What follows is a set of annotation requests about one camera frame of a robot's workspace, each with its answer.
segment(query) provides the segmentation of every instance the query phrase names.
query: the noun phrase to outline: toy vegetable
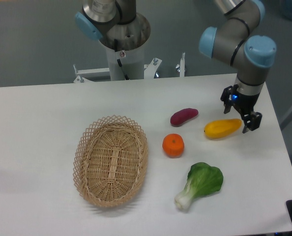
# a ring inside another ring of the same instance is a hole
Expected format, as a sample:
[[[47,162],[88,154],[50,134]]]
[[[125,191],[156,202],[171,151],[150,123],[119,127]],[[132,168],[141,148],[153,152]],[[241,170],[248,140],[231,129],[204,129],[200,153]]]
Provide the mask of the toy vegetable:
[[[171,158],[178,158],[184,151],[184,142],[178,134],[168,134],[162,142],[162,148]]]
[[[170,118],[170,124],[172,126],[181,126],[185,122],[193,119],[199,114],[199,111],[193,108],[186,108],[181,111],[178,111],[172,115]]]
[[[212,139],[224,138],[237,131],[242,124],[240,119],[221,119],[208,123],[204,132]]]
[[[192,165],[184,190],[175,197],[175,205],[181,210],[187,210],[194,199],[219,191],[223,180],[223,173],[217,167],[204,162]]]

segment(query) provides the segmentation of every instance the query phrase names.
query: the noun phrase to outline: robotic arm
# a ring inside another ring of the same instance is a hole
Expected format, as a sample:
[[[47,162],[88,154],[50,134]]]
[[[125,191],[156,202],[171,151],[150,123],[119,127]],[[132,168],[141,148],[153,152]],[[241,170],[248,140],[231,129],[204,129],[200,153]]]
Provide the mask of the robotic arm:
[[[254,112],[276,54],[275,42],[266,36],[252,36],[260,24],[265,8],[259,0],[214,0],[227,18],[220,28],[207,28],[200,39],[199,50],[209,58],[238,69],[233,86],[224,89],[221,101],[228,113],[233,106],[244,121],[243,133],[260,126],[262,115]]]
[[[88,38],[99,40],[106,49],[111,80],[144,77],[141,46],[149,39],[150,24],[136,12],[136,0],[84,0],[75,21]]]
[[[136,12],[136,0],[84,0],[75,21],[88,38],[116,52],[134,50],[150,35],[147,19]]]
[[[266,36],[252,36],[260,24],[265,8],[259,0],[214,0],[226,16],[227,22],[219,29],[209,27],[201,36],[199,50],[209,58],[215,58],[238,70],[233,86],[224,89],[221,101],[228,113],[233,106],[244,121],[243,133],[260,126],[262,115],[254,112],[269,69],[274,63],[276,44]],[[130,51],[142,46],[150,36],[147,19],[136,13],[136,0],[84,0],[81,12],[75,16],[82,32],[115,52]],[[122,78],[129,73],[123,70],[120,59],[118,67]],[[136,64],[126,70],[133,72]],[[140,63],[143,73],[144,64]]]

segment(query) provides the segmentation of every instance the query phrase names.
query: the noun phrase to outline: yellow papaya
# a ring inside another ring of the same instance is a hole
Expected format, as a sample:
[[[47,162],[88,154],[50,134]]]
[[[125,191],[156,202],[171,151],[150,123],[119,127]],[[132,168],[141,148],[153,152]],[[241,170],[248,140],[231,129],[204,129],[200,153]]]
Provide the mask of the yellow papaya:
[[[242,120],[240,119],[220,119],[208,123],[204,132],[209,138],[219,139],[234,133],[241,125]]]

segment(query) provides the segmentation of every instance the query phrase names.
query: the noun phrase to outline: purple sweet potato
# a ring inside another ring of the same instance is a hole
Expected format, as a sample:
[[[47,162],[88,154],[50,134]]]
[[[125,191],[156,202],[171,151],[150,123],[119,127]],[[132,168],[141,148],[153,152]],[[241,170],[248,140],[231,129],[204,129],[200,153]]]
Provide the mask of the purple sweet potato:
[[[199,111],[193,108],[186,108],[173,114],[170,118],[172,126],[181,126],[186,121],[193,119],[199,114]]]

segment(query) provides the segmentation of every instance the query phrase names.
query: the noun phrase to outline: blue joint cap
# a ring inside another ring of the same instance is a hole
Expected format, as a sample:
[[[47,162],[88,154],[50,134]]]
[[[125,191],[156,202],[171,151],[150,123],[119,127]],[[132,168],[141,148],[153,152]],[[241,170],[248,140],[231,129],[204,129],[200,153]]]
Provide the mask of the blue joint cap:
[[[262,20],[265,16],[265,6],[260,0],[252,0],[252,1],[258,6],[258,8],[260,10],[260,15],[261,15],[260,22],[262,22]]]
[[[274,64],[276,51],[276,43],[267,36],[252,36],[244,45],[248,60],[260,68],[270,68]]]
[[[205,56],[212,58],[217,28],[208,27],[201,36],[199,50]]]
[[[99,40],[102,38],[100,31],[84,16],[82,13],[77,12],[75,15],[75,22],[78,28],[92,40]]]

